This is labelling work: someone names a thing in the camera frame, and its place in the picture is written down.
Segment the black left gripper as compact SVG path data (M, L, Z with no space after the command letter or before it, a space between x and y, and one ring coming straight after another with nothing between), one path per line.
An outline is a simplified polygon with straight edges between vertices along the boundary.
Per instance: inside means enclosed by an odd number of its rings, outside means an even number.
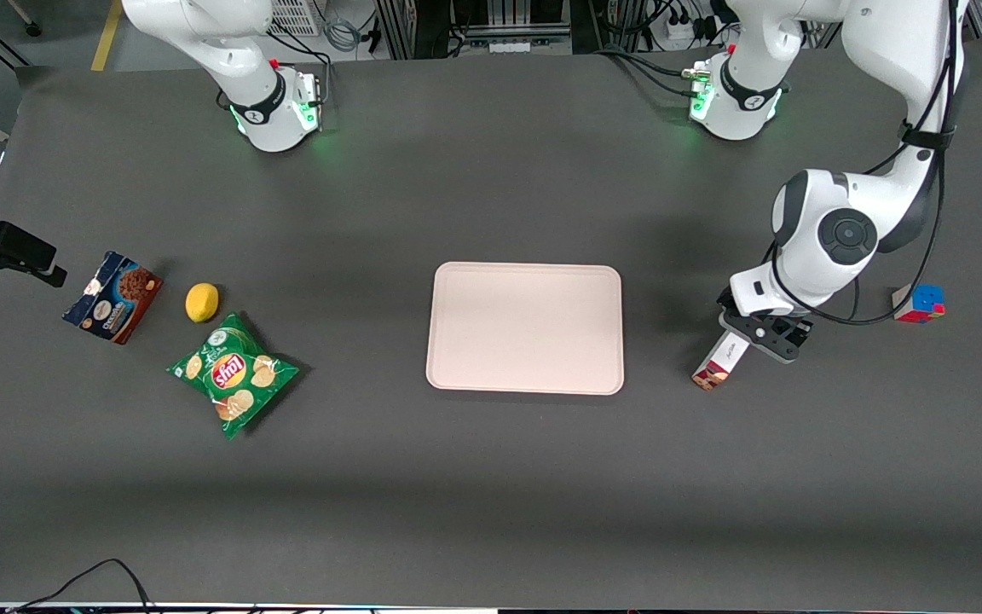
M718 296L717 305L720 325L760 349L799 349L813 329L810 320L775 315L772 310L741 314L730 288Z

